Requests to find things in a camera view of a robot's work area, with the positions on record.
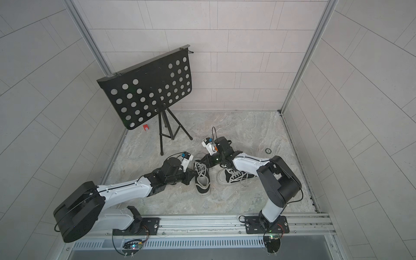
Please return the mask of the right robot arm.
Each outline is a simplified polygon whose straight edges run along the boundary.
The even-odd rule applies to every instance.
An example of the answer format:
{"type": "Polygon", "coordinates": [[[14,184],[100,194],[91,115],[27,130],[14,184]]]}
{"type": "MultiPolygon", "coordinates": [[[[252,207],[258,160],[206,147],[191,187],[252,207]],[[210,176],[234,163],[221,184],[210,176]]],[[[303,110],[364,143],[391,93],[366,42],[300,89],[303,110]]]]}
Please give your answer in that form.
{"type": "Polygon", "coordinates": [[[270,159],[250,156],[242,151],[234,151],[232,141],[221,136],[216,140],[204,139],[201,144],[208,153],[201,162],[208,168],[219,165],[223,171],[218,181],[235,184],[258,177],[268,196],[266,205],[260,212],[260,222],[264,226],[274,224],[290,200],[302,190],[298,177],[279,156],[270,159]]]}

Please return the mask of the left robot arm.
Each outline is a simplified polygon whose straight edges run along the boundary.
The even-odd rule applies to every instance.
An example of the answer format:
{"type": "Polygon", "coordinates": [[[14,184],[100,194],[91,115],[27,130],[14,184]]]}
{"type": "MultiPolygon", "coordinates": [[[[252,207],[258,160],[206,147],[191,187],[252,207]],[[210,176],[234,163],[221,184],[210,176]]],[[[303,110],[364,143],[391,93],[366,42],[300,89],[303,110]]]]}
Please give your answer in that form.
{"type": "Polygon", "coordinates": [[[53,212],[55,232],[66,243],[74,242],[91,231],[120,230],[136,235],[147,230],[139,211],[128,206],[125,210],[114,209],[126,201],[154,196],[168,185],[188,185],[197,172],[188,169],[189,160],[169,158],[162,167],[136,180],[113,185],[95,185],[88,181],[80,185],[53,212]]]}

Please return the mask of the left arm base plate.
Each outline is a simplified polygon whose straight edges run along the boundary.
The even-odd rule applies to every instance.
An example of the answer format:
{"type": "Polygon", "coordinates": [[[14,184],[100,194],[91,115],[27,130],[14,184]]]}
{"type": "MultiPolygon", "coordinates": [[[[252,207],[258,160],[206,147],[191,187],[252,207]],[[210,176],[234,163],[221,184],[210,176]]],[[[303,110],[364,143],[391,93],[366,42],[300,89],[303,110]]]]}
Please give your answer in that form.
{"type": "Polygon", "coordinates": [[[157,234],[160,218],[143,218],[140,222],[134,220],[125,230],[113,229],[114,236],[154,236],[157,234]]]}

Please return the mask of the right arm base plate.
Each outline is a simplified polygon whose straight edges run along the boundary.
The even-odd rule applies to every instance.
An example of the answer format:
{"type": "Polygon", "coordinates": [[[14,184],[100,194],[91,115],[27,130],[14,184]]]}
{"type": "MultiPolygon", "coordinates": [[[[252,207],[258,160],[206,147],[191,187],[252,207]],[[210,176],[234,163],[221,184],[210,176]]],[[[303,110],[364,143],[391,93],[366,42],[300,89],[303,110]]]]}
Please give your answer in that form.
{"type": "Polygon", "coordinates": [[[240,216],[239,221],[245,225],[247,234],[288,234],[290,233],[286,216],[280,215],[275,222],[269,222],[260,216],[240,216]]]}

